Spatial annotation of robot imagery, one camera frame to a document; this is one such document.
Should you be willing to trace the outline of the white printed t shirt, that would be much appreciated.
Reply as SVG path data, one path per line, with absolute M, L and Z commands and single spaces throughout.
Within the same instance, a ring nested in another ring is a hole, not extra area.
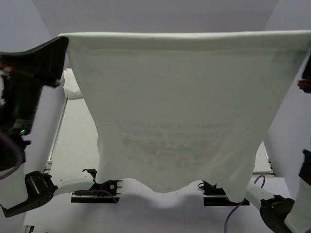
M 98 133 L 96 181 L 167 193 L 203 180 L 243 199 L 310 31 L 67 33 Z

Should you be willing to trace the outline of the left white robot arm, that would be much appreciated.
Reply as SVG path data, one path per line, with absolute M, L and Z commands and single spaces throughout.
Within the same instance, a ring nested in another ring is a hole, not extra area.
M 63 193 L 102 190 L 94 169 L 72 178 L 24 173 L 25 149 L 31 143 L 24 136 L 32 131 L 43 87 L 60 84 L 68 43 L 58 37 L 27 51 L 0 54 L 0 205 L 6 217 L 41 207 Z

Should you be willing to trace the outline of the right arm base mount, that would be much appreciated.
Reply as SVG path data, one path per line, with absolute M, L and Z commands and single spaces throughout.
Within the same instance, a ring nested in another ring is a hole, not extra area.
M 198 188 L 203 191 L 203 201 L 205 207 L 215 206 L 238 206 L 239 203 L 231 202 L 222 188 L 210 185 L 205 181 L 198 184 Z

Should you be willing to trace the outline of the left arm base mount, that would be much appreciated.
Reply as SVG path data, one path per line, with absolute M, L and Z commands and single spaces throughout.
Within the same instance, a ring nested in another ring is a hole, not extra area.
M 95 183 L 89 190 L 75 191 L 71 203 L 117 204 L 120 200 L 122 180 Z

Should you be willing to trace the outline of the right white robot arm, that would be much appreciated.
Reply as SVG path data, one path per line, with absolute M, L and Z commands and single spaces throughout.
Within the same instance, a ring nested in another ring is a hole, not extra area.
M 265 191 L 251 183 L 245 200 L 253 204 L 265 225 L 275 233 L 309 233 L 311 231 L 311 152 L 304 149 L 299 172 L 296 200 Z

